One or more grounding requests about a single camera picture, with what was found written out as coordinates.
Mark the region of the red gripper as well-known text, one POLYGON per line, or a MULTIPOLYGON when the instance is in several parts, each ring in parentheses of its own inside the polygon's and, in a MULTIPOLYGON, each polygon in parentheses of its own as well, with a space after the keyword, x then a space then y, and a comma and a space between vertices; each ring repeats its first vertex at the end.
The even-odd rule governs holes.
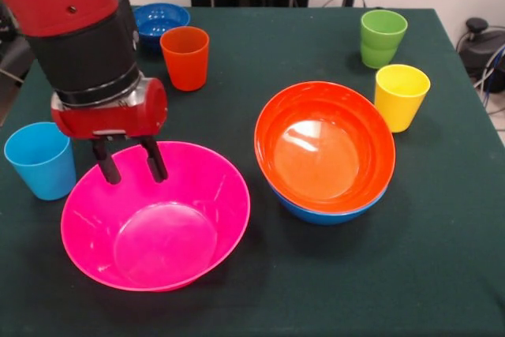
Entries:
POLYGON ((147 152, 147 162, 156 182, 168 179, 168 173, 154 139, 167 117, 165 88, 157 78, 142 77, 127 95, 97 107, 70 108, 53 94, 50 112, 58 128, 68 137, 91 140, 98 166, 111 185, 121 181, 121 175, 106 149, 105 136, 140 137, 147 152))

